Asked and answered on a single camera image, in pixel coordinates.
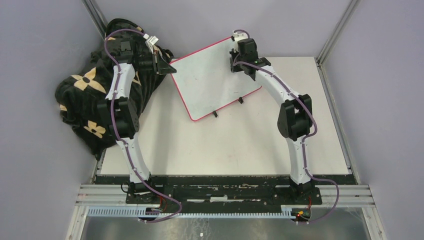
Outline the red framed whiteboard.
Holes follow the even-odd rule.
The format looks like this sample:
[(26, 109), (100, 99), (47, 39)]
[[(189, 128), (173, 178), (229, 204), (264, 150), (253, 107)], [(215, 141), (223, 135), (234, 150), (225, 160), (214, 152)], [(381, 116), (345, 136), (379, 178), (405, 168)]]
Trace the red framed whiteboard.
[(233, 47), (227, 37), (171, 61), (172, 80), (193, 122), (261, 89), (243, 72), (231, 72)]

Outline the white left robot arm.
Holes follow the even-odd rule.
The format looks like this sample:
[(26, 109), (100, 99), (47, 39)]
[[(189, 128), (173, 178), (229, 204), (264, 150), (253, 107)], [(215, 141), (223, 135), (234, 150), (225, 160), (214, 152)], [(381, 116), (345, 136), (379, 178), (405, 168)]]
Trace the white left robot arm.
[(138, 197), (149, 204), (156, 200), (158, 191), (149, 185), (151, 172), (147, 167), (139, 146), (139, 115), (136, 104), (130, 98), (131, 86), (136, 76), (136, 44), (122, 40), (114, 62), (113, 78), (109, 92), (99, 101), (97, 110), (102, 124), (115, 138), (122, 150), (129, 169), (127, 194)]

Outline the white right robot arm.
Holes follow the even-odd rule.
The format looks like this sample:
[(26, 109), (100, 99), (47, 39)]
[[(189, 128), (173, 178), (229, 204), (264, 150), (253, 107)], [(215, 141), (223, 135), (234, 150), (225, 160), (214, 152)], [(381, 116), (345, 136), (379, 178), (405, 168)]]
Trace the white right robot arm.
[(233, 73), (244, 72), (273, 97), (279, 105), (277, 129), (285, 138), (290, 158), (289, 198), (301, 204), (309, 198), (314, 183), (307, 168), (307, 143), (312, 127), (316, 122), (312, 115), (312, 99), (308, 94), (301, 95), (289, 87), (276, 73), (271, 62), (259, 57), (257, 44), (252, 38), (237, 39), (230, 53)]

